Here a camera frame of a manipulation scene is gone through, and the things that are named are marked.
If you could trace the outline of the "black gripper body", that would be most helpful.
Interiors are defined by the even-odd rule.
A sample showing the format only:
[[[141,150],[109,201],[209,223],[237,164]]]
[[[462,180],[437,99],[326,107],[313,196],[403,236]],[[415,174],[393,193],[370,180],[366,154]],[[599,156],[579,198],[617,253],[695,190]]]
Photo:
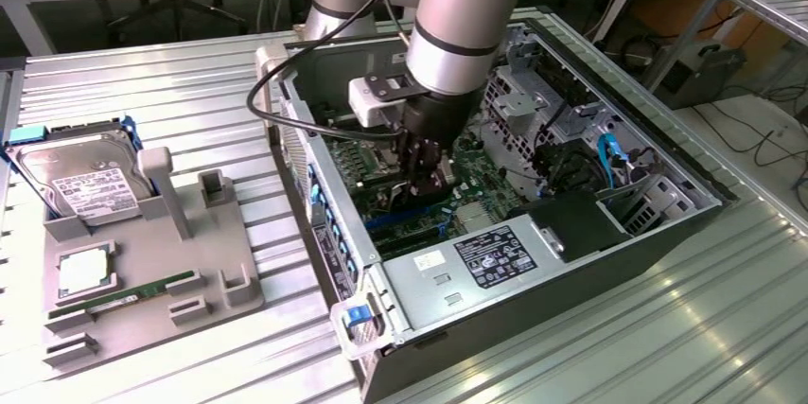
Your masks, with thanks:
[[[406,99],[401,115],[403,148],[433,144],[447,150],[459,137],[469,117],[478,110],[483,89],[447,96],[427,92]]]

